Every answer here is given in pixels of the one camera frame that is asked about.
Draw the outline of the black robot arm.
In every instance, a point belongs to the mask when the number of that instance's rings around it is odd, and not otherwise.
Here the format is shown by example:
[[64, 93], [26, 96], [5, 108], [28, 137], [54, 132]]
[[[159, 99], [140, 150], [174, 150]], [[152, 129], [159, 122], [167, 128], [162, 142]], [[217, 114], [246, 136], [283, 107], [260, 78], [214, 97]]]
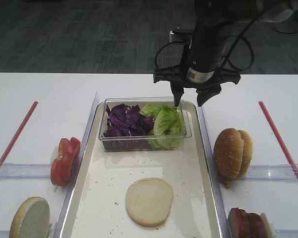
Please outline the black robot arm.
[[179, 65], [156, 67], [153, 81], [168, 81], [174, 105], [185, 88], [197, 92], [198, 106], [219, 94], [223, 83], [238, 84], [240, 70], [224, 66], [245, 32], [255, 21], [281, 22], [298, 7], [294, 0], [196, 0], [197, 21], [192, 36], [184, 33]]

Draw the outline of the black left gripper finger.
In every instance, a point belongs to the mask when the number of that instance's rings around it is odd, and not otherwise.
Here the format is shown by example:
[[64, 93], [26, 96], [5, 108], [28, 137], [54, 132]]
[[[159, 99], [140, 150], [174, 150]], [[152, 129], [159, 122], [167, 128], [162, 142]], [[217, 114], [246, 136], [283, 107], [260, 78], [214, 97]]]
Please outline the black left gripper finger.
[[180, 104], [181, 97], [184, 94], [184, 89], [182, 86], [179, 86], [174, 82], [170, 83], [170, 87], [171, 87], [171, 92], [173, 94], [174, 106], [178, 107]]

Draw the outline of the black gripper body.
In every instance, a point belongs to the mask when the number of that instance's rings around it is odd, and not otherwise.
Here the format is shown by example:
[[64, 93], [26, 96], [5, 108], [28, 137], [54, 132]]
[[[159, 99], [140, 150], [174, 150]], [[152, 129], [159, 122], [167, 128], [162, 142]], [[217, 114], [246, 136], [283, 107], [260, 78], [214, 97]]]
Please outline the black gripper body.
[[226, 82], [238, 84], [240, 81], [240, 74], [237, 72], [228, 72], [225, 70], [216, 70], [215, 73], [203, 82], [191, 82], [186, 75], [183, 75], [180, 70], [180, 65], [155, 69], [153, 73], [153, 82], [167, 81], [182, 88], [207, 89], [213, 86], [221, 85]]

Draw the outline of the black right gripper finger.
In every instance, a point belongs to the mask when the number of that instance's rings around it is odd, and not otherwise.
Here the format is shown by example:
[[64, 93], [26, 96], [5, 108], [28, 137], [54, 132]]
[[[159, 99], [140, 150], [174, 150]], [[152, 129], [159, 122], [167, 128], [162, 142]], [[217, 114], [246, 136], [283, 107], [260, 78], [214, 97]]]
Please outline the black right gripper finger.
[[215, 85], [208, 88], [197, 89], [197, 104], [201, 107], [206, 101], [208, 101], [213, 96], [218, 95], [221, 92], [221, 86]]

